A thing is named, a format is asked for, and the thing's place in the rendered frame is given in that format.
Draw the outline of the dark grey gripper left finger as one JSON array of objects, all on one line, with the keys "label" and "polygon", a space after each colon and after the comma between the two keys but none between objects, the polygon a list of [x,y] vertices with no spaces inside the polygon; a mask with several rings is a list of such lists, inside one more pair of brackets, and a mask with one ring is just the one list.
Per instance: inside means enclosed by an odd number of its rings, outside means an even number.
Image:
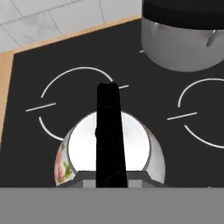
[{"label": "dark grey gripper left finger", "polygon": [[95,188],[95,171],[78,171],[73,179],[61,184],[60,187]]}]

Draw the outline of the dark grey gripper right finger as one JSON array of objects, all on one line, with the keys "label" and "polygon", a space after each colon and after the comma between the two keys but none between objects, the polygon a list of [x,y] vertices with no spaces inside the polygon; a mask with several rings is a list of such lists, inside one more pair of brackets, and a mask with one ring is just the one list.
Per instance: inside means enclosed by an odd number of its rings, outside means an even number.
[{"label": "dark grey gripper right finger", "polygon": [[153,180],[147,171],[127,171],[128,188],[152,188],[165,187],[156,180]]}]

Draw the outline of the black glass hob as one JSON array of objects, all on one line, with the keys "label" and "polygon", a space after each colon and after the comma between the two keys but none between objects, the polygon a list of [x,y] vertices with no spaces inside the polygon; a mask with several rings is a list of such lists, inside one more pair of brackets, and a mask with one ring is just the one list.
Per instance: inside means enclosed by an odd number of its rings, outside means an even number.
[{"label": "black glass hob", "polygon": [[15,55],[1,187],[52,187],[61,138],[95,111],[108,81],[159,141],[168,186],[224,187],[224,61],[196,73],[163,69],[143,53],[140,30],[136,20]]}]

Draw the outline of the steel pot with black lid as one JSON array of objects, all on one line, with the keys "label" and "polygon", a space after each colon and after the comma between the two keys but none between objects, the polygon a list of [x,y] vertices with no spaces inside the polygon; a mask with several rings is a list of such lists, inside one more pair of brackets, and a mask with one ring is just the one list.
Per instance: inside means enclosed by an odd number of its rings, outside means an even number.
[{"label": "steel pot with black lid", "polygon": [[157,65],[195,72],[224,60],[224,0],[143,0],[141,40]]}]

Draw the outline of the white floral kettle black handle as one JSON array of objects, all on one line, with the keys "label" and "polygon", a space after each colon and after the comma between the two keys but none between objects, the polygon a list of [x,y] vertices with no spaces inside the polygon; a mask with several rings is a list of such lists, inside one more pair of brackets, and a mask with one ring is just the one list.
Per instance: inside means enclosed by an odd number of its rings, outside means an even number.
[{"label": "white floral kettle black handle", "polygon": [[128,188],[127,171],[147,171],[165,183],[165,158],[151,131],[121,110],[119,87],[97,87],[97,110],[80,119],[59,146],[54,181],[59,186],[80,171],[95,171],[96,188]]}]

